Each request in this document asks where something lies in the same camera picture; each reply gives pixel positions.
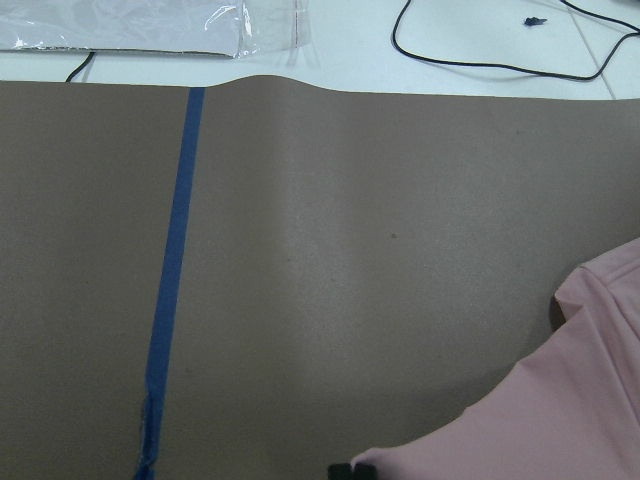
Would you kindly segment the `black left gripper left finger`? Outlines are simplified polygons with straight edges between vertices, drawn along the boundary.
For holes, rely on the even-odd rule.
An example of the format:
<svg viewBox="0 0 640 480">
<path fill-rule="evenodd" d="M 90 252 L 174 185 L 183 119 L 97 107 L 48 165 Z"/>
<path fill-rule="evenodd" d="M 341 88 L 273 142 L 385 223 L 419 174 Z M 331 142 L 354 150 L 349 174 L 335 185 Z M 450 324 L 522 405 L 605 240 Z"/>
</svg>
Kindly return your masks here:
<svg viewBox="0 0 640 480">
<path fill-rule="evenodd" d="M 335 463 L 327 468 L 329 480 L 352 480 L 353 470 L 350 463 Z"/>
</svg>

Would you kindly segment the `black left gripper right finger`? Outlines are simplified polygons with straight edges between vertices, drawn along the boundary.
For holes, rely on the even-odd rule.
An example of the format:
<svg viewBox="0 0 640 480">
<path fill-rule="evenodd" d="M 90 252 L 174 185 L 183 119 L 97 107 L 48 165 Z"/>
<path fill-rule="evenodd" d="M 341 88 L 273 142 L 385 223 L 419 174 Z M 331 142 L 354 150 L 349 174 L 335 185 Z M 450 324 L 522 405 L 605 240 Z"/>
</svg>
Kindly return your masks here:
<svg viewBox="0 0 640 480">
<path fill-rule="evenodd" d="M 357 463 L 353 468 L 353 480 L 377 480 L 376 467 L 367 463 Z"/>
</svg>

